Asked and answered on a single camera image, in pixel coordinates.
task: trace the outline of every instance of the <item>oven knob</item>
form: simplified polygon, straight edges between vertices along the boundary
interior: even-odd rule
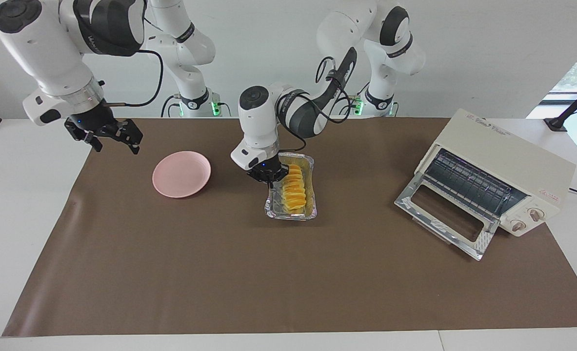
[[[544,219],[544,213],[539,209],[529,209],[529,217],[534,222],[540,222],[540,220]]]
[[[512,226],[513,232],[522,231],[523,229],[525,229],[527,227],[527,225],[524,224],[524,222],[520,222],[520,220],[513,220],[512,225],[513,225]]]

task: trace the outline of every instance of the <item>round plate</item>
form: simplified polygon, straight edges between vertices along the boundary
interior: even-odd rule
[[[165,158],[154,169],[152,183],[166,197],[187,197],[200,191],[210,178],[210,162],[195,151],[180,151]]]

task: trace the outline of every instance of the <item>white table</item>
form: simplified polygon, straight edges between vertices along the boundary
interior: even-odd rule
[[[492,120],[577,165],[567,134],[542,120]],[[0,335],[87,157],[62,123],[0,125]],[[572,182],[577,189],[577,170]],[[577,274],[577,195],[548,222]],[[390,331],[241,335],[103,335],[0,338],[0,350],[577,350],[577,328],[495,331]]]

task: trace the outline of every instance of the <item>white wall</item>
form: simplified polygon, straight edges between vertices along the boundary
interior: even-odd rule
[[[233,111],[241,91],[255,84],[283,80],[313,89],[321,58],[315,33],[337,3],[185,0],[195,26],[217,47],[215,62],[201,67],[206,83]],[[463,107],[485,117],[524,118],[577,59],[577,0],[407,0],[404,5],[427,64],[418,75],[400,78],[399,115],[451,116]],[[368,60],[358,49],[350,93],[369,77]],[[159,68],[143,54],[87,55],[85,62],[106,81],[109,101],[142,102],[154,93]],[[0,43],[0,117],[25,117],[21,100],[35,87]],[[156,116],[164,98],[176,91],[166,76],[153,104],[117,108],[115,114]]]

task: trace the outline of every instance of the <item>wire rack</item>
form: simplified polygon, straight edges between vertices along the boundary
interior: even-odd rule
[[[499,218],[527,195],[462,158],[440,149],[426,180],[485,218]]]

